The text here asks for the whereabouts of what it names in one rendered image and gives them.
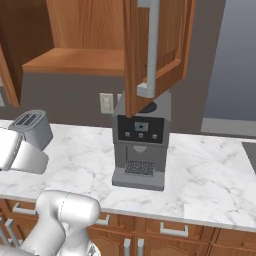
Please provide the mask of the wooden base cabinet door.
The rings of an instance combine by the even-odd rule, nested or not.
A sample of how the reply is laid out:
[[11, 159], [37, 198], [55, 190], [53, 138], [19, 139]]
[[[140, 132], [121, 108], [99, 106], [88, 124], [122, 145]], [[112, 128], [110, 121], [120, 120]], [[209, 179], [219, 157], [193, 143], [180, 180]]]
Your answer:
[[214, 244], [208, 256], [256, 256], [256, 247], [230, 247]]
[[138, 238], [145, 242], [144, 256], [206, 256], [208, 243], [175, 238], [161, 238], [156, 235], [135, 234], [136, 256]]
[[124, 239], [131, 239], [130, 256], [135, 256], [134, 233], [108, 231], [99, 228], [88, 229], [90, 239], [99, 248], [101, 256], [124, 256]]
[[5, 227], [5, 222], [7, 219], [13, 219], [14, 223], [12, 226], [12, 229], [19, 241], [19, 244], [21, 245], [23, 241], [27, 238], [29, 233], [34, 228], [37, 220], [31, 219], [31, 218], [7, 218], [2, 215], [0, 215], [0, 244], [12, 246], [15, 247], [13, 244], [11, 237]]

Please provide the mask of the grey coffee machine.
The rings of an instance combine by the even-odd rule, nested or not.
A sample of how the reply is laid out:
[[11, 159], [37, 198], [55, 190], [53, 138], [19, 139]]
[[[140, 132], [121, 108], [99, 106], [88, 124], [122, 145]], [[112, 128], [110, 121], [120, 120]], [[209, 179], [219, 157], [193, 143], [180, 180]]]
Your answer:
[[125, 93], [112, 115], [114, 186], [163, 191], [171, 125], [167, 91], [132, 118], [125, 116]]

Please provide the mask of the grey toaster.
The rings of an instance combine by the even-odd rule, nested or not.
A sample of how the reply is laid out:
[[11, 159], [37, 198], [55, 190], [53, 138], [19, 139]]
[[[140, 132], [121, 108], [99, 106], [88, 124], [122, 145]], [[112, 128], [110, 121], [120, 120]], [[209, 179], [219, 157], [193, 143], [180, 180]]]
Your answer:
[[46, 112], [41, 109], [29, 110], [17, 117], [8, 127], [22, 135], [23, 140], [44, 150], [53, 138]]

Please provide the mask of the wooden drawer front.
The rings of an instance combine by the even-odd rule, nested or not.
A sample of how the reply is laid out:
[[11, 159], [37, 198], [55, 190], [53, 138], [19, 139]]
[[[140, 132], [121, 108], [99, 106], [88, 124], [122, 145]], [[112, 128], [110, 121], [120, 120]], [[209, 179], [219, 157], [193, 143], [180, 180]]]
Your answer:
[[256, 232], [220, 229], [216, 243], [222, 246], [244, 247], [256, 250]]
[[13, 207], [15, 204], [18, 203], [20, 208], [33, 210], [35, 208], [34, 202], [25, 202], [25, 201], [17, 201], [17, 200], [10, 200], [10, 199], [2, 199], [0, 198], [0, 208], [2, 209], [4, 215], [6, 217], [22, 217], [22, 218], [31, 218], [34, 220], [38, 219], [38, 215], [32, 215], [32, 214], [24, 214], [24, 213], [16, 213], [13, 211]]
[[[183, 230], [184, 226], [187, 225], [189, 229], [189, 236], [186, 237], [178, 237], [178, 236], [170, 236], [160, 234], [160, 222], [164, 222], [164, 227], [168, 229], [174, 230]], [[158, 219], [150, 219], [150, 218], [135, 218], [135, 230], [142, 234], [147, 235], [156, 235], [160, 237], [168, 237], [168, 238], [177, 238], [184, 239], [188, 241], [196, 241], [209, 243], [212, 240], [212, 236], [214, 233], [213, 227], [208, 227], [199, 224], [188, 224], [176, 221], [164, 221]]]
[[108, 231], [133, 232], [135, 230], [135, 218], [133, 216], [101, 212], [99, 218], [104, 219], [110, 215], [108, 226], [92, 225], [91, 228], [99, 228]]

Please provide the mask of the dark grey hob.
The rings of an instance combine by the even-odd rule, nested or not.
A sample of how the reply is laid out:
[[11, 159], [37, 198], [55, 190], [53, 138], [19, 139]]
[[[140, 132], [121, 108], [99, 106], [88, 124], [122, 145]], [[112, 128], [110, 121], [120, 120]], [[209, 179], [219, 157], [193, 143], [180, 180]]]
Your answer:
[[256, 168], [256, 143], [243, 142], [242, 145], [251, 165]]

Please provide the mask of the white wall outlet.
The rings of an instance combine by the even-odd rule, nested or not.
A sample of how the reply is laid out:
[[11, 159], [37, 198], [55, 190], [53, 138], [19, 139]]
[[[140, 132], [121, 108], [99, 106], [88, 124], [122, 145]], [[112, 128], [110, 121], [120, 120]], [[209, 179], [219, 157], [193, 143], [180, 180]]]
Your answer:
[[100, 108], [102, 114], [112, 114], [114, 111], [113, 95], [109, 93], [100, 94]]

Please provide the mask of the open wooden wall cabinet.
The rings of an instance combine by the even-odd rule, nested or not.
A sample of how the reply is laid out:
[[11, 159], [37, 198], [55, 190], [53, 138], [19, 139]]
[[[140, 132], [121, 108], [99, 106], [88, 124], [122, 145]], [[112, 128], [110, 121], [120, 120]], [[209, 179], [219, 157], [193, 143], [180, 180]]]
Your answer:
[[0, 42], [17, 76], [121, 76], [123, 0], [0, 0]]

